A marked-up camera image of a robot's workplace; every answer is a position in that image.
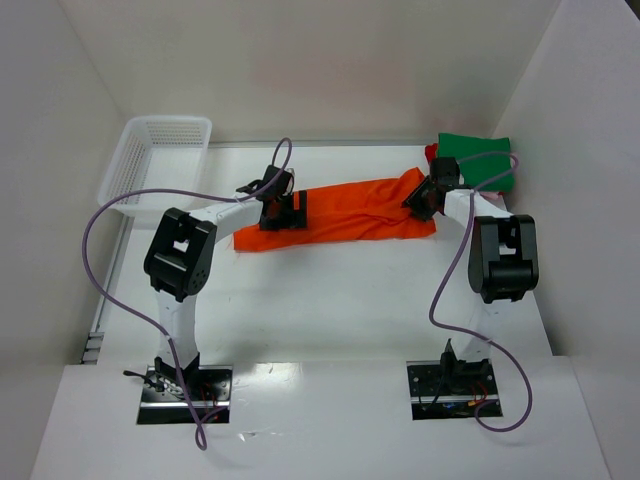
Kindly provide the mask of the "orange t shirt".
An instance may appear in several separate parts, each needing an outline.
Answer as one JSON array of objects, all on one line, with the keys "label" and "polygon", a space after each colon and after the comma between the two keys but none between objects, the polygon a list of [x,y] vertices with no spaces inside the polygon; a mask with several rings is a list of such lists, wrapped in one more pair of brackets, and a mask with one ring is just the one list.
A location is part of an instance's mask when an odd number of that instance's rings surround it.
[{"label": "orange t shirt", "polygon": [[252,225],[234,233],[234,249],[261,253],[311,244],[426,238],[436,233],[436,223],[415,218],[402,205],[424,179],[414,167],[397,178],[308,189],[305,228],[265,231]]}]

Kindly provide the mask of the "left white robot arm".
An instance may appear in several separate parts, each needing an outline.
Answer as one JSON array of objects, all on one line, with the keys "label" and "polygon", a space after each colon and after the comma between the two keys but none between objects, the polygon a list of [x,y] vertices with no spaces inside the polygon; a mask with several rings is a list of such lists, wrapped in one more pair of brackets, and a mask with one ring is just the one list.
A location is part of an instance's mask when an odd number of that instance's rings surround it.
[{"label": "left white robot arm", "polygon": [[306,201],[294,201],[294,172],[270,165],[261,179],[238,189],[250,198],[192,211],[170,208],[157,227],[144,260],[164,329],[154,359],[156,373],[193,385],[200,367],[195,339],[196,299],[211,273],[214,247],[245,227],[260,233],[307,226]]}]

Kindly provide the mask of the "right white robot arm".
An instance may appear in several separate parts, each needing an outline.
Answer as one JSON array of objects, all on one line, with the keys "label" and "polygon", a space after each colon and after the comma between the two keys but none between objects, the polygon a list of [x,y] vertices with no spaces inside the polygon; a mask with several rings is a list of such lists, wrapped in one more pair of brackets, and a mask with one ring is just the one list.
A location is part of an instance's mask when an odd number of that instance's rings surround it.
[{"label": "right white robot arm", "polygon": [[[428,221],[439,213],[465,228],[452,263],[433,296],[428,319],[435,327],[468,335],[470,340],[462,358],[456,356],[451,343],[446,344],[439,364],[425,367],[422,379],[432,386],[418,386],[418,394],[427,392],[433,397],[453,394],[471,385],[488,371],[488,353],[492,348],[502,352],[517,369],[521,368],[515,357],[490,336],[493,311],[489,306],[506,300],[520,301],[537,286],[535,222],[529,215],[513,215],[482,198],[480,190],[493,182],[490,178],[471,186],[463,179],[459,161],[436,157],[429,164],[429,174],[402,203],[419,220]],[[435,319],[437,304],[465,250],[469,251],[469,285],[484,303],[475,311],[468,327]]]}]

